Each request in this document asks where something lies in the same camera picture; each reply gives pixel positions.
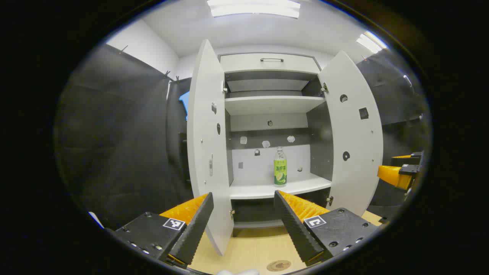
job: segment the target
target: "drawer handle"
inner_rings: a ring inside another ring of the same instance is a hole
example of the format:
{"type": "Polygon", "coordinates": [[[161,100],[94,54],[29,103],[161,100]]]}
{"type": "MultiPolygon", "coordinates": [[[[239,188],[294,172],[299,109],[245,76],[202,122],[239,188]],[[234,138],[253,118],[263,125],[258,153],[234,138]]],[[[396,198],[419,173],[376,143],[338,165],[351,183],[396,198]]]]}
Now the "drawer handle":
{"type": "Polygon", "coordinates": [[[265,58],[260,59],[260,61],[263,62],[263,60],[265,60],[265,59],[277,59],[277,60],[280,60],[280,62],[283,62],[284,61],[283,58],[273,58],[273,57],[265,57],[265,58]]]}

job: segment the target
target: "ceiling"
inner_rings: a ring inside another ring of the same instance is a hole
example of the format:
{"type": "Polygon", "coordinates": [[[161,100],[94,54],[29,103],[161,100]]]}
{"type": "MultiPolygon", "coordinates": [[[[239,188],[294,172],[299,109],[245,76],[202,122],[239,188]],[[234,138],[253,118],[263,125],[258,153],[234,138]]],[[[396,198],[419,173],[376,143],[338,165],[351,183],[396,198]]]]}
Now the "ceiling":
{"type": "Polygon", "coordinates": [[[204,39],[214,48],[282,45],[336,55],[365,29],[343,12],[319,1],[301,3],[299,19],[266,14],[213,18],[206,0],[164,2],[143,20],[177,53],[194,54],[204,39]]]}

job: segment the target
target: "blue object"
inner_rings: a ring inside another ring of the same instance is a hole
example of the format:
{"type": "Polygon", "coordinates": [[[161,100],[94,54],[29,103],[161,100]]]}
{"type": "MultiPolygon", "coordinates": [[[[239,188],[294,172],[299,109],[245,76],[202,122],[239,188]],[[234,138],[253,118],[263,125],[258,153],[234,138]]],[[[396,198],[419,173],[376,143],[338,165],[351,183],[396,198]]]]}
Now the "blue object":
{"type": "Polygon", "coordinates": [[[188,105],[188,97],[189,97],[189,93],[190,91],[182,94],[178,100],[180,100],[181,102],[183,102],[183,106],[185,107],[185,112],[187,113],[187,115],[185,116],[185,121],[187,121],[187,117],[188,117],[188,109],[187,109],[187,105],[188,105]]]}

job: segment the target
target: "plastic bottle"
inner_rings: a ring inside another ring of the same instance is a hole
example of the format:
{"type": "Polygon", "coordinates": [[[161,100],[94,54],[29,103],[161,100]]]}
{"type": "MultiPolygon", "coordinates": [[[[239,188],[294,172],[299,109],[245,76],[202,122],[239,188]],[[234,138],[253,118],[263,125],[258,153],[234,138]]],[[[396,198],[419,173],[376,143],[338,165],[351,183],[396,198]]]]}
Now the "plastic bottle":
{"type": "Polygon", "coordinates": [[[276,187],[285,187],[287,184],[287,157],[281,146],[277,147],[277,153],[273,159],[274,177],[276,187]]]}

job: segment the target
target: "open cabinet door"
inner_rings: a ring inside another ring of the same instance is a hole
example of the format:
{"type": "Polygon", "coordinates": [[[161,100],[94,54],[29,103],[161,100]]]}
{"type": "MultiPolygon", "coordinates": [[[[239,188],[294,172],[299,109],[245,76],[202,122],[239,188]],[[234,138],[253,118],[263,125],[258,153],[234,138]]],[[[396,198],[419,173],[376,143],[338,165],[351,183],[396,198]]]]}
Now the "open cabinet door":
{"type": "Polygon", "coordinates": [[[205,232],[224,255],[234,222],[227,173],[224,71],[208,40],[200,45],[190,84],[187,149],[194,197],[212,192],[214,210],[205,232]]]}
{"type": "Polygon", "coordinates": [[[367,81],[355,63],[339,52],[318,74],[333,131],[333,178],[329,210],[344,207],[358,216],[377,188],[382,165],[382,125],[367,81]]]}

